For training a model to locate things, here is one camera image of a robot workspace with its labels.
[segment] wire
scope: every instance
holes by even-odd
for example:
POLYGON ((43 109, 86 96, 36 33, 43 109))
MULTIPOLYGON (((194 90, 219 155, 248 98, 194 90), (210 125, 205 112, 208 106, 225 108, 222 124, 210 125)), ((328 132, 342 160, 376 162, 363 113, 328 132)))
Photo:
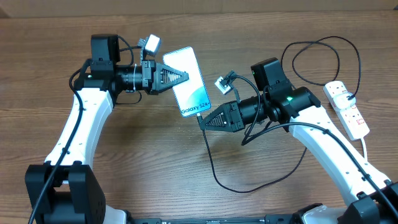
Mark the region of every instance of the wire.
POLYGON ((356 52, 356 56, 358 57, 358 84, 357 84, 357 86, 356 86, 355 92, 348 98, 348 100, 352 100, 352 99, 356 96, 356 94, 357 94, 357 92, 358 92, 358 90, 359 90, 359 84, 361 83, 361 57, 359 56, 358 49, 355 47, 355 45, 354 45, 351 41, 347 40, 346 38, 344 38, 344 37, 339 37, 339 36, 329 36, 329 37, 321 38, 321 39, 316 40, 316 41, 301 41, 301 42, 293 42, 293 43, 290 43, 288 46, 286 46, 286 48, 285 48, 285 50, 284 50, 284 52, 283 52, 283 54, 282 54, 282 56, 281 56, 281 58, 280 58, 280 64, 282 65, 283 57, 284 57, 284 55, 285 55, 285 52, 286 52, 286 50, 287 50, 290 46, 295 45, 295 44, 308 44, 306 47, 304 47, 303 49, 301 49, 301 50, 294 56, 294 58, 293 58, 293 60, 292 60, 293 71, 294 71, 295 74, 296 74, 298 77, 300 77, 302 80, 304 80, 304 81, 306 81, 306 82, 308 82, 308 83, 314 84, 314 85, 321 85, 321 86, 323 86, 323 85, 325 85, 325 84, 319 84, 319 83, 311 82, 311 81, 305 79, 303 76, 301 76, 301 75, 296 71, 296 69, 295 69, 295 67, 294 67, 294 61, 295 61, 295 59, 297 58, 297 56, 299 56, 304 50, 307 50, 307 49, 308 49, 309 47, 311 47, 313 44, 325 45, 325 46, 331 48, 331 49, 335 52, 335 54, 336 54, 336 56, 337 56, 337 61, 338 61, 337 72, 336 72, 336 75, 335 75, 334 79, 332 79, 332 81, 336 80, 336 78, 337 78, 337 76, 338 76, 338 72, 340 71, 340 58, 339 58, 339 55, 338 55, 337 51, 336 51, 332 46, 330 46, 330 45, 328 45, 328 44, 325 44, 325 43, 322 43, 322 42, 321 42, 322 40, 330 39, 330 38, 341 39, 341 40, 344 40, 344 41, 346 41, 347 43, 349 43, 349 44, 354 48, 354 50, 355 50, 355 52, 356 52))
MULTIPOLYGON (((352 155, 352 153, 349 151, 349 149, 343 144, 343 142, 341 142, 341 140, 337 136, 335 136, 333 133, 331 133, 329 129, 325 129, 325 128, 321 127, 321 126, 317 126, 315 124, 310 124, 310 123, 291 122, 291 123, 275 125, 275 126, 273 126, 271 128, 268 128, 266 130, 263 130, 263 131, 255 134, 255 136, 256 135, 260 136, 262 134, 268 133, 268 132, 270 132, 272 130, 275 130, 277 128, 289 127, 289 126, 293 126, 293 125, 301 125, 301 126, 308 126, 308 127, 311 127, 311 128, 315 128, 315 129, 318 129, 318 130, 322 131, 324 134, 329 135, 331 138, 333 138, 343 148, 345 153, 347 153, 348 157, 353 161, 355 166, 358 168, 358 171, 360 171, 360 173, 362 173, 364 178, 376 190, 376 192, 380 195, 380 197, 384 201, 384 203, 390 208, 390 210, 393 213, 393 215, 395 216, 396 220, 398 220, 398 211, 395 209, 395 207, 391 204, 391 202, 388 200, 388 198, 383 194, 383 192, 380 190, 380 188, 373 182, 371 176, 369 174, 367 174, 365 172, 365 170, 361 167, 361 165, 358 163, 358 161, 355 159, 355 157, 352 155)), ((254 137, 254 138, 252 137, 251 139, 248 140, 248 142, 252 141, 256 137, 254 137)))
POLYGON ((87 68, 90 66, 90 64, 93 63, 92 59, 86 59, 85 63, 83 64, 83 66, 81 66, 80 70, 80 75, 82 77, 84 77, 85 75, 91 75, 90 73, 86 73, 87 68))
POLYGON ((142 93, 141 93, 139 90, 137 90, 136 92, 139 93, 139 99, 138 99, 137 102, 135 102, 135 103, 118 103, 118 102, 116 102, 115 104, 116 104, 116 105, 133 105, 133 104, 137 104, 137 103, 141 102, 141 100, 142 100, 142 93))
POLYGON ((368 151, 366 150, 365 139, 361 138, 362 148, 363 148, 363 157, 366 161, 368 161, 368 151))
POLYGON ((247 82, 249 85, 251 85, 251 86, 253 87, 253 90, 256 91, 257 97, 258 97, 256 116, 254 117, 254 120, 253 120, 253 122, 252 122, 252 125, 250 125, 250 127, 249 127, 249 131, 248 131, 248 132, 245 132, 244 138, 243 138, 242 143, 241 143, 241 145, 244 146, 245 144, 247 144, 247 143, 246 143, 246 139, 250 136, 250 133, 251 133, 251 131, 253 130, 254 125, 255 125, 256 122, 257 122, 257 118, 258 118, 259 113, 260 113, 261 95, 260 95, 259 90, 256 88, 256 86, 255 86, 250 80, 248 80, 247 78, 245 78, 245 77, 243 77, 243 76, 241 76, 241 75, 234 75, 233 77, 230 77, 230 78, 227 79, 227 80, 232 80, 232 81, 233 81, 233 80, 236 79, 236 78, 242 79, 242 80, 244 80, 245 82, 247 82))
MULTIPOLYGON (((268 123, 266 124, 266 127, 264 129, 267 129, 271 125, 271 123, 272 123, 272 121, 268 121, 268 123)), ((252 124, 249 124, 249 126, 246 128, 246 130, 244 130, 244 135, 247 135, 247 132, 248 132, 248 130, 249 130, 251 125, 252 124)))
POLYGON ((126 48, 120 49, 119 52, 127 51, 130 49, 140 49, 140 48, 141 48, 140 46, 126 47, 126 48))
POLYGON ((226 187, 226 186, 224 186, 222 183, 220 183, 220 182, 218 181, 217 176, 216 176, 216 172, 215 172, 215 169, 214 169, 213 159, 212 159, 212 157, 211 157, 210 147, 209 147, 209 144, 208 144, 208 142, 207 142, 205 130, 203 130, 203 138, 205 139, 205 142, 206 142, 207 152, 208 152, 209 158, 210 158, 211 170, 213 171, 213 177, 214 177, 214 179, 216 180, 217 184, 218 184, 220 187, 222 187, 222 188, 224 188, 224 189, 226 189, 226 190, 229 190, 229 191, 232 191, 232 192, 235 192, 235 193, 241 193, 241 194, 251 193, 251 192, 253 192, 253 191, 259 190, 259 189, 261 189, 261 188, 263 188, 263 187, 267 187, 268 185, 276 184, 276 183, 278 183, 278 182, 280 182, 280 181, 282 181, 282 180, 288 178, 288 177, 289 177, 290 175, 292 175, 292 174, 294 173, 294 171, 296 171, 296 169, 299 167, 299 165, 301 164, 301 161, 303 161, 305 152, 307 151, 307 148, 305 148, 303 154, 301 155, 301 158, 300 158, 299 162, 298 162, 297 165, 294 167, 294 169, 293 169, 292 171, 290 171, 288 174, 284 175, 283 177, 281 177, 281 178, 279 178, 279 179, 277 179, 277 180, 268 182, 268 183, 266 183, 266 184, 263 184, 263 185, 261 185, 261 186, 259 186, 259 187, 256 187, 255 189, 252 189, 252 190, 243 190, 243 191, 240 191, 240 190, 234 190, 234 189, 231 189, 231 188, 229 188, 229 187, 226 187))
POLYGON ((125 51, 125 50, 130 50, 130 53, 131 53, 131 61, 130 61, 130 64, 129 64, 129 65, 119 65, 119 68, 130 67, 130 66, 133 65, 133 63, 134 63, 134 54, 133 54, 133 52, 132 52, 133 48, 130 46, 130 44, 129 44, 126 40, 124 40, 123 37, 121 37, 120 35, 118 35, 118 38, 119 38, 121 41, 123 41, 123 42, 127 45, 127 48, 122 49, 122 50, 119 50, 119 51, 121 52, 121 51, 125 51))
MULTIPOLYGON (((294 60, 295 60, 295 58, 296 58, 299 54, 301 54, 304 50, 307 50, 307 49, 308 49, 311 45, 313 45, 313 44, 324 45, 324 46, 327 46, 327 47, 329 47, 330 49, 332 49, 332 50, 335 52, 336 57, 337 57, 337 71, 336 71, 336 75, 335 75, 335 77, 332 79, 332 81, 335 81, 335 80, 336 80, 336 78, 337 78, 337 76, 338 76, 338 73, 340 72, 340 56, 338 55, 338 52, 337 52, 337 50, 336 50, 335 48, 333 48, 331 45, 328 45, 328 44, 325 44, 325 43, 322 43, 322 42, 317 42, 317 41, 298 41, 298 42, 290 43, 288 46, 286 46, 286 48, 285 48, 285 50, 284 50, 284 52, 282 53, 282 56, 281 56, 281 58, 280 58, 280 65, 282 66, 282 68, 283 68, 284 55, 285 55, 285 53, 286 53, 286 50, 287 50, 290 46, 295 45, 295 44, 310 44, 310 45, 308 45, 307 48, 302 49, 299 53, 296 54, 296 56, 295 56, 294 59, 292 60, 292 62, 293 62, 293 68, 294 68, 294 60)), ((324 85, 326 85, 326 83, 319 84, 319 83, 311 82, 310 80, 305 79, 303 76, 301 76, 301 75, 295 70, 295 68, 294 68, 294 72, 296 73, 296 75, 298 75, 298 77, 300 77, 302 80, 304 80, 304 81, 306 81, 306 82, 308 82, 308 83, 310 83, 310 84, 319 85, 319 86, 324 86, 324 85)))
MULTIPOLYGON (((86 67, 87 64, 88 64, 88 65, 90 64, 90 60, 86 60, 86 62, 85 62, 85 64, 83 65, 82 68, 86 67)), ((75 134, 76 134, 76 132, 77 132, 77 129, 78 129, 79 124, 80 124, 80 121, 81 121, 81 117, 83 116, 83 110, 84 110, 84 108, 83 108, 83 101, 81 100, 81 97, 80 97, 79 93, 75 90, 75 88, 74 88, 73 85, 72 85, 72 80, 73 80, 73 78, 74 78, 78 73, 80 73, 81 70, 82 70, 82 69, 79 69, 79 70, 75 71, 75 72, 73 73, 73 75, 69 78, 69 88, 70 88, 70 89, 74 92, 74 94, 76 95, 76 98, 77 98, 77 100, 79 101, 79 105, 80 105, 80 107, 79 107, 79 115, 78 115, 78 117, 77 117, 75 127, 73 128, 72 133, 70 134, 69 139, 68 139, 68 141, 67 141, 65 147, 62 148, 61 156, 59 157, 57 163, 56 163, 55 166, 53 167, 53 169, 52 169, 52 171, 51 171, 49 177, 47 178, 46 182, 44 183, 44 186, 43 186, 43 188, 42 188, 42 191, 40 192, 39 196, 37 197, 36 203, 35 203, 35 205, 33 206, 33 209, 32 209, 32 213, 30 214, 30 218, 29 218, 28 224, 33 224, 33 220, 34 220, 34 217, 36 216, 37 209, 38 209, 38 207, 39 207, 41 201, 43 200, 44 194, 46 193, 47 189, 50 187, 50 185, 53 184, 55 172, 57 171, 57 169, 58 169, 59 166, 61 165, 61 162, 62 162, 63 158, 65 157, 65 155, 68 154, 68 149, 69 149, 69 147, 70 147, 70 144, 72 143, 73 137, 75 136, 75 134)))

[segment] wooden table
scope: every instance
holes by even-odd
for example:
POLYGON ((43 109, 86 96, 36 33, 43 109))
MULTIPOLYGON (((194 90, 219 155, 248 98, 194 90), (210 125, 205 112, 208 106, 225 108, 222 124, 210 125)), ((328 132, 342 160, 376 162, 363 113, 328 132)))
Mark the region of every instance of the wooden table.
MULTIPOLYGON (((24 183, 29 164, 41 164, 52 150, 72 105, 69 76, 90 57, 90 35, 116 33, 135 44, 153 33, 162 38, 161 55, 192 46, 213 109, 233 100, 214 86, 235 70, 252 80, 250 66, 280 58, 299 40, 340 35, 359 49, 363 77, 358 108, 371 132, 369 161, 398 180, 398 13, 295 12, 179 16, 109 16, 0 20, 0 223, 25 223, 31 206, 24 183)), ((339 80, 354 91, 358 60, 350 45, 328 40, 341 57, 339 80)), ((320 86, 299 79, 291 59, 284 69, 295 86, 307 86, 322 101, 345 134, 320 86)), ((129 60, 127 52, 123 62, 129 60)), ((326 82, 336 70, 336 56, 314 47, 297 59, 300 73, 326 82)), ((254 95, 236 83, 242 98, 254 95)), ((134 101, 123 93, 120 102, 134 101)), ((243 132, 208 132, 219 180, 234 189, 252 189, 290 172, 304 147, 283 130, 242 147, 243 132)), ((359 142, 353 142, 361 150, 359 142)), ((108 205, 133 217, 258 217, 291 213, 311 203, 343 206, 338 189, 310 152, 284 181, 252 194, 235 194, 213 179, 196 118, 182 118, 174 94, 144 95, 142 102, 117 106, 108 118, 95 154, 94 172, 108 205)))

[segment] white power strip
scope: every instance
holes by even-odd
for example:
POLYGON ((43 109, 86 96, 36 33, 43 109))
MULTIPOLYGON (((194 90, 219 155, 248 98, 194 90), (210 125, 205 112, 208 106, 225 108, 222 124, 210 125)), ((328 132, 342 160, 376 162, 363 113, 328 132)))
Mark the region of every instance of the white power strip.
POLYGON ((354 104, 344 104, 340 102, 342 99, 339 96, 351 96, 341 81, 333 81, 327 83, 323 87, 323 91, 328 97, 331 106, 335 109, 337 116, 339 117, 341 123, 343 124, 349 138, 351 140, 362 139, 367 135, 370 130, 363 119, 361 113, 355 105, 355 100, 353 99, 354 104))

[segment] white cable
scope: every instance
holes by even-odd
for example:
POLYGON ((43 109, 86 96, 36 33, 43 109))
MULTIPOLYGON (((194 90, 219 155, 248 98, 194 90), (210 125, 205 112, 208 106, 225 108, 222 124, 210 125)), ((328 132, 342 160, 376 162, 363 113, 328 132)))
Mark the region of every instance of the white cable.
POLYGON ((368 161, 368 152, 366 150, 366 144, 365 144, 364 138, 361 138, 361 143, 362 143, 362 148, 363 148, 363 157, 365 158, 366 161, 368 161))

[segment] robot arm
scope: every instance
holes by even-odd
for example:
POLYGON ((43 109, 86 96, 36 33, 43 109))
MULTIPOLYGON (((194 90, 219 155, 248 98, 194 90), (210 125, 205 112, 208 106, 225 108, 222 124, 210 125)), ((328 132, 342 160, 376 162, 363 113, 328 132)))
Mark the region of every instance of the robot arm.
MULTIPOLYGON (((49 180, 51 187, 38 205, 34 216, 38 224, 132 222, 128 212, 106 205, 104 193, 93 174, 93 159, 101 130, 121 91, 134 93, 144 90, 149 95, 157 95, 188 80, 188 74, 155 60, 146 60, 146 55, 155 56, 159 49, 160 39, 154 35, 139 41, 138 47, 142 49, 140 65, 116 65, 120 61, 118 37, 91 37, 93 56, 87 60, 75 81, 75 89, 84 108, 81 122, 61 166, 53 180, 49 180), (85 73, 88 66, 91 73, 85 73), (68 184, 70 192, 54 190, 62 184, 68 184)), ((75 95, 72 111, 53 151, 43 165, 30 165, 26 172, 25 183, 32 207, 71 136, 79 111, 80 104, 75 95)))
MULTIPOLYGON (((370 175, 376 186, 395 203, 398 185, 393 185, 385 174, 379 172, 369 162, 365 161, 359 152, 337 130, 328 117, 326 110, 320 105, 320 101, 310 90, 304 87, 292 89, 290 81, 286 78, 276 58, 259 62, 253 65, 251 70, 257 89, 259 91, 263 90, 263 94, 260 96, 261 104, 258 105, 258 96, 241 101, 237 91, 235 91, 237 100, 225 103, 212 111, 200 122, 202 130, 240 131, 245 128, 245 125, 254 122, 257 112, 257 122, 269 118, 271 121, 279 122, 280 124, 301 122, 323 127, 340 139, 364 169, 365 173, 370 175)), ((224 94, 234 89, 234 86, 230 85, 234 80, 233 76, 234 72, 232 71, 224 78, 220 77, 216 81, 216 86, 224 94)), ((349 217, 353 213, 359 214, 359 219, 361 220, 366 215, 371 214, 374 218, 376 216, 381 217, 382 213, 385 214, 385 212, 378 210, 382 210, 383 206, 376 205, 373 201, 377 200, 380 204, 384 203, 385 200, 381 199, 380 195, 376 193, 376 189, 359 172, 358 167, 347 155, 346 151, 331 136, 308 126, 291 125, 284 128, 313 153, 337 185, 345 204, 348 206, 349 215, 346 216, 346 219, 354 220, 353 217, 349 217)), ((333 220, 331 223, 336 223, 337 221, 336 218, 330 218, 330 220, 333 220)))
MULTIPOLYGON (((322 106, 318 108, 311 106, 304 109, 299 112, 298 117, 291 118, 290 122, 311 123, 329 129, 344 143, 380 189, 386 187, 386 181, 390 181, 385 174, 365 161, 360 153, 339 132, 322 106)), ((293 137, 303 143, 315 158, 317 158, 318 162, 339 188, 340 194, 347 206, 359 200, 361 194, 371 195, 375 192, 375 189, 369 182, 363 179, 362 173, 358 172, 358 168, 348 157, 347 153, 329 135, 323 134, 320 130, 299 125, 290 126, 289 132, 293 137)))

